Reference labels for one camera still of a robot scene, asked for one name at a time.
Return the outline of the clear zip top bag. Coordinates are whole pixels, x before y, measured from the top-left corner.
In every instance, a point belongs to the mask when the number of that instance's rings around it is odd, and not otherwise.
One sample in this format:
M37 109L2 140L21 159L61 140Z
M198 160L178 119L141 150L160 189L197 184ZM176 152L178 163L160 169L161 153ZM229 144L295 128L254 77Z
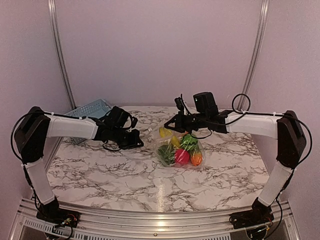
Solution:
M158 149L160 146L162 146L162 145L172 145L172 144L170 143L170 141L169 141L167 138L161 138L161 137L160 137L160 135L159 135L159 128L160 128L160 127L164 127L164 126L163 126L163 125L160 125L160 126L154 128L154 129L150 129L150 130L149 130L149 133L148 133L148 135L147 135L147 142L148 142L148 148L150 148L150 149L153 151L153 153L155 154L155 156L157 157L157 159L159 160L159 162L162 164L162 162L160 161L160 158L159 158L159 156L158 156L158 154L157 154L157 149ZM180 143L181 143L181 139L182 139L182 137L183 137L184 135L190 134L190 133L188 133L188 132L179 133L179 132L176 132L176 131L173 131L173 130L171 130L171 131L172 131L173 134L179 139ZM204 151L203 151L203 146L202 146L202 144L201 144L201 142L200 142L200 138L199 138L199 137L196 137L196 136L193 136L193 135L191 135L191 136L194 137L194 138L196 138L196 139L198 140L198 147L197 147L197 149L200 149L200 151L201 151L201 153L202 153L202 156L203 156L203 161L202 161L202 163L201 163L200 165L198 165L198 166L194 166L194 165L191 163L191 160L190 160L190 158L189 158L188 164L185 164L185 165L176 164L176 163L174 162L174 164L168 165L168 166L162 164L163 166L165 166L165 167L175 167L175 168L197 168L197 167L201 166L201 165L204 163L204 161L205 161L205 153L204 153ZM176 151L177 149L182 149L181 147L180 147L180 148L177 148L177 147L175 147L175 146L173 146L173 145L172 145L172 147L174 148L174 153L175 153L175 151Z

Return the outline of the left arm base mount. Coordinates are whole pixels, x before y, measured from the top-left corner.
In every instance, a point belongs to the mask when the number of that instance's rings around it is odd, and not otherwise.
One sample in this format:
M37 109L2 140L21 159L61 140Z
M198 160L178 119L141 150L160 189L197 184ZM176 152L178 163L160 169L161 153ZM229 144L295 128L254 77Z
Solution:
M76 228L79 222L80 213L74 210L62 209L60 208L57 212L55 212L52 216L46 216L39 211L36 214L36 218L53 223L62 227L67 219L70 219L69 223L66 223L68 227Z

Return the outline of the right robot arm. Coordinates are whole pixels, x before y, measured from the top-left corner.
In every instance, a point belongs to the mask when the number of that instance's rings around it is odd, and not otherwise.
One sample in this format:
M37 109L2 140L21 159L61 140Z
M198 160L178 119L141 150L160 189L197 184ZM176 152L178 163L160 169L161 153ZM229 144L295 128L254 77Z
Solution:
M313 145L312 137L305 136L311 132L310 129L292 110L285 113L258 113L235 108L219 111L214 95L208 91L195 94L193 100L196 113L187 109L181 96L177 97L175 103L179 111L164 127L179 133L208 129L221 134L242 133L276 140L276 162L247 214L252 224L260 223L289 185L295 169L306 160L302 154L306 146Z

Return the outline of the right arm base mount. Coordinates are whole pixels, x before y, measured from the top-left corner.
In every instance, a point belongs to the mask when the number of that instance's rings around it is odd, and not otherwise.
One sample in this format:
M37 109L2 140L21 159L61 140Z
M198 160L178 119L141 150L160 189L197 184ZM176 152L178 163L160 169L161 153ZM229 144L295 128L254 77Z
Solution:
M274 215L271 211L262 214L258 210L246 210L232 213L229 217L229 222L234 229L248 228L264 223L272 222Z

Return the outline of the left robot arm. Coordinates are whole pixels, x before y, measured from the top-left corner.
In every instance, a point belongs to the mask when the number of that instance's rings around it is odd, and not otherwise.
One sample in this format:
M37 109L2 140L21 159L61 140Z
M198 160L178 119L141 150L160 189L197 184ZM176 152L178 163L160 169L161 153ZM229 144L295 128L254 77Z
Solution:
M45 112L34 106L16 121L10 134L11 150L21 161L25 177L51 222L60 222L64 215L54 204L57 199L43 163L48 140L78 138L112 142L118 150L141 148L144 143L136 129L137 123L136 117L117 106L100 118Z

